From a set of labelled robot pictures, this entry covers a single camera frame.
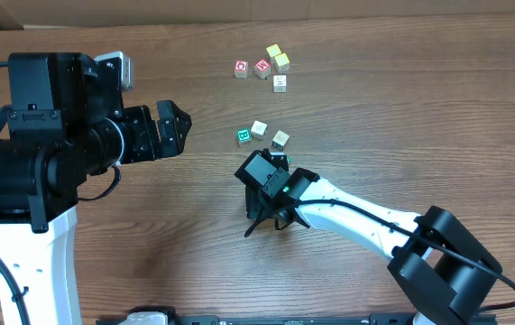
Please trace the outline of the red Y wooden block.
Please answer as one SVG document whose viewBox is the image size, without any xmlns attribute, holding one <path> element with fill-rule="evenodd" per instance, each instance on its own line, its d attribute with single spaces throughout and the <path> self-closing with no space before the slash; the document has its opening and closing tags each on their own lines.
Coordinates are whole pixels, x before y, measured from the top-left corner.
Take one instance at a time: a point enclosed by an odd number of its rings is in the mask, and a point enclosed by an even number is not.
<svg viewBox="0 0 515 325">
<path fill-rule="evenodd" d="M 275 134 L 275 136 L 272 138 L 271 145 L 280 151 L 284 151 L 289 139 L 290 139 L 290 136 L 288 134 L 279 130 Z"/>
</svg>

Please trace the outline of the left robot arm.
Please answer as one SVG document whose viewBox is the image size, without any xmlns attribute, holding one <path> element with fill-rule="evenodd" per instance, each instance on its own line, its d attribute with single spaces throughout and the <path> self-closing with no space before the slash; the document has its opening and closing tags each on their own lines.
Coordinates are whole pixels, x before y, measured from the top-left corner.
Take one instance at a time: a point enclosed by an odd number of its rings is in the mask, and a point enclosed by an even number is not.
<svg viewBox="0 0 515 325">
<path fill-rule="evenodd" d="M 14 53 L 0 109 L 0 302 L 7 324 L 79 324 L 78 187 L 183 152 L 191 117 L 170 100 L 126 107 L 122 52 Z"/>
</svg>

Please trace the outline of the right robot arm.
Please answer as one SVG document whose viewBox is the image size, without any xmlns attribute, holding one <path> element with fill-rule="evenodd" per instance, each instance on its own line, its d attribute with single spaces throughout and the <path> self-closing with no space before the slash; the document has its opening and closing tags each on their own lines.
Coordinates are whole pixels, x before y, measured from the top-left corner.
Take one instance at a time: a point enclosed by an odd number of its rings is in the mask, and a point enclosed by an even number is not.
<svg viewBox="0 0 515 325">
<path fill-rule="evenodd" d="M 449 211 L 420 215 L 387 209 L 339 190 L 320 175 L 288 170 L 284 153 L 255 150 L 235 172 L 246 187 L 247 214 L 277 229 L 296 222 L 336 233 L 387 262 L 416 324 L 471 324 L 502 268 Z"/>
</svg>

